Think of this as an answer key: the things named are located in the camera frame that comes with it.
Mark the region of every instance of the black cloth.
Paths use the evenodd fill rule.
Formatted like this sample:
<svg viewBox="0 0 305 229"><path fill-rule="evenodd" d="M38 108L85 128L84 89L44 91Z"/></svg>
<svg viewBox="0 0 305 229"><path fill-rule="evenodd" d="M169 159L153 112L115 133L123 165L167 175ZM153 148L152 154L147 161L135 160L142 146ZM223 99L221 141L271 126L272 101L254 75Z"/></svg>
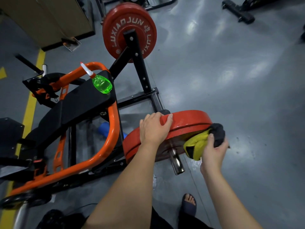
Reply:
<svg viewBox="0 0 305 229"><path fill-rule="evenodd" d="M180 212L178 217L178 229L189 229L189 228L210 228L204 222L200 221L196 217L193 217L187 213ZM166 222L165 219L161 218L158 213L152 208L152 218L150 222L150 229L173 229L173 227Z"/></svg>

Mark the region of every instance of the yellow floor line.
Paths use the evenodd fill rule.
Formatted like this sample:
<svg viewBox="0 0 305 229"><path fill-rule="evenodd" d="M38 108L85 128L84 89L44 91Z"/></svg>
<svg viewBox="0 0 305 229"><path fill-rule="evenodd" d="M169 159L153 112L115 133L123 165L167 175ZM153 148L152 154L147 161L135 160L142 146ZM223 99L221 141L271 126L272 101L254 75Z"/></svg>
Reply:
<svg viewBox="0 0 305 229"><path fill-rule="evenodd" d="M44 63L45 58L45 52L40 50L37 61L36 61L36 67L40 68L42 67ZM32 124L34 119L34 112L36 107L36 98L32 96L32 93L29 94L29 99L27 101L27 107L25 108L24 118L22 121L22 124L24 125L23 135L22 138L25 138L29 132L32 130ZM19 156L20 154L20 148L21 145L17 144L16 152L15 154ZM9 193L12 191L13 188L13 182L9 182L7 186L6 196L9 195ZM14 224L14 218L15 218L15 210L3 210L2 216L0 220L0 228L2 229L12 229Z"/></svg>

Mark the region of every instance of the left hand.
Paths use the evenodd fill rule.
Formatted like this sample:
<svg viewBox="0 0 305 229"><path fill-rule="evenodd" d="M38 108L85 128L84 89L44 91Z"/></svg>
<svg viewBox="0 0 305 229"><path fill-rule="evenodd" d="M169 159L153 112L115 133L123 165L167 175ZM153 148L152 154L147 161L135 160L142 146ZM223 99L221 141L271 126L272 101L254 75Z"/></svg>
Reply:
<svg viewBox="0 0 305 229"><path fill-rule="evenodd" d="M159 146L165 140L173 123L173 114L168 115L163 126L160 124L162 115L160 112L147 114L144 120L140 120L141 144L152 143Z"/></svg>

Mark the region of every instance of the gray epoxy floor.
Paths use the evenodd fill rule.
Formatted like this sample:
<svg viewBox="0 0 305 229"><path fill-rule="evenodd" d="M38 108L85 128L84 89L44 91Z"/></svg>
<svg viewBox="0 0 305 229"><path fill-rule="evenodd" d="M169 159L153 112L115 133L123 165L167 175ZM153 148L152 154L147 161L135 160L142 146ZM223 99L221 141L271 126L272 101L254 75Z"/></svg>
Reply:
<svg viewBox="0 0 305 229"><path fill-rule="evenodd" d="M221 9L221 1L178 0L150 12L158 31L155 49L146 58L151 84L171 112L202 110L224 125L231 149L223 174L264 228L303 228L305 44L299 36L305 0L283 0L253 11L256 21L251 25L238 23ZM98 21L96 30L73 53L63 47L47 52L49 72L70 72L80 61L110 67L114 59L105 49ZM118 98L141 91L132 64L115 85ZM46 112L37 105L33 127ZM151 112L147 102L120 110L124 131L130 132ZM176 227L181 198L190 192L197 199L196 216L220 228L200 163L181 158L186 172L179 176L169 161L155 164L154 207ZM50 209L67 213L98 202L117 176L59 193L55 203L32 208L27 228L36 227ZM92 209L82 211L87 216Z"/></svg>

